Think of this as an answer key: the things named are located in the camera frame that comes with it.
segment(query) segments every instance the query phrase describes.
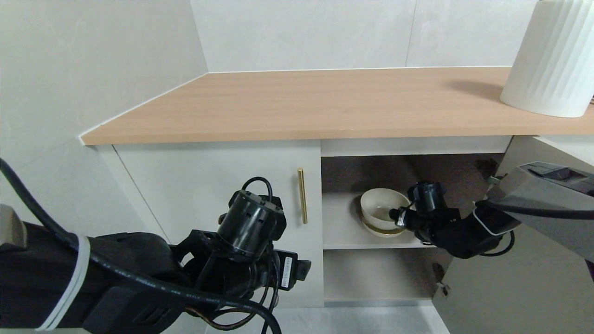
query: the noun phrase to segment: wooden countertop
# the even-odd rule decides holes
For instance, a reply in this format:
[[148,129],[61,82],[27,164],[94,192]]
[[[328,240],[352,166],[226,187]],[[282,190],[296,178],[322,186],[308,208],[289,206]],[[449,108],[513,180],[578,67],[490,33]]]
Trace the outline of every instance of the wooden countertop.
[[594,134],[581,118],[507,106],[509,67],[207,74],[113,119],[86,145]]

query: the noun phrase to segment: gold cabinet handle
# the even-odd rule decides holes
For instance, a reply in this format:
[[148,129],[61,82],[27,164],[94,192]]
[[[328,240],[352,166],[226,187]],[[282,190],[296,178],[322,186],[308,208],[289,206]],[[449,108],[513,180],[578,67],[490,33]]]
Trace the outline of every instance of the gold cabinet handle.
[[301,217],[303,223],[307,224],[307,202],[305,201],[305,178],[303,176],[303,168],[297,169],[297,176],[299,178],[299,198],[301,199]]

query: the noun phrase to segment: cabinet door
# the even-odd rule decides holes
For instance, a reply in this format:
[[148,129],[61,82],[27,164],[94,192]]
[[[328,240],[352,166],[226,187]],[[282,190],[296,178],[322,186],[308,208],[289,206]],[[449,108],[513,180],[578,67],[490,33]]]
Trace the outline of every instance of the cabinet door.
[[[498,175],[537,160],[594,171],[546,140],[515,137]],[[450,333],[592,333],[594,279],[584,258],[560,243],[568,235],[593,245],[592,230],[522,224],[509,253],[454,259],[443,279],[447,295],[439,289],[433,299]]]
[[[280,307],[324,304],[319,141],[144,144],[116,146],[131,178],[172,243],[192,229],[216,231],[218,218],[244,182],[267,178],[283,202],[287,228],[275,248],[312,261],[305,282],[280,292]],[[302,221],[297,169],[304,169],[308,224]],[[267,193],[262,182],[248,189]]]

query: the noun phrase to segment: open cabinet door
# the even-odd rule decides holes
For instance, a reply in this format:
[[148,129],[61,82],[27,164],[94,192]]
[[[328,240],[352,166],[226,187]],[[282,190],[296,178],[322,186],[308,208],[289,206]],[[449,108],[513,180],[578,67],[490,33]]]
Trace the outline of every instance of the open cabinet door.
[[[515,137],[497,173],[537,160],[594,172],[564,151],[542,138]],[[591,226],[522,224],[509,253],[454,259],[443,279],[447,287],[433,298],[450,333],[593,333],[594,279],[584,258],[571,250],[576,242],[594,247]],[[508,241],[504,237],[500,247]]]

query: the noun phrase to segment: white wall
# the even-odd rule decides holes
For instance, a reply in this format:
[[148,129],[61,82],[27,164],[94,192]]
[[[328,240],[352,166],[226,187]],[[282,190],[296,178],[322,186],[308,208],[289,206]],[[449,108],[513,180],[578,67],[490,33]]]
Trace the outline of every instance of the white wall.
[[536,0],[192,0],[210,72],[512,65]]
[[[146,231],[77,137],[206,72],[189,2],[2,1],[0,67],[2,158],[38,201],[70,231]],[[0,198],[36,221],[5,180]],[[176,332],[204,330],[180,321]]]

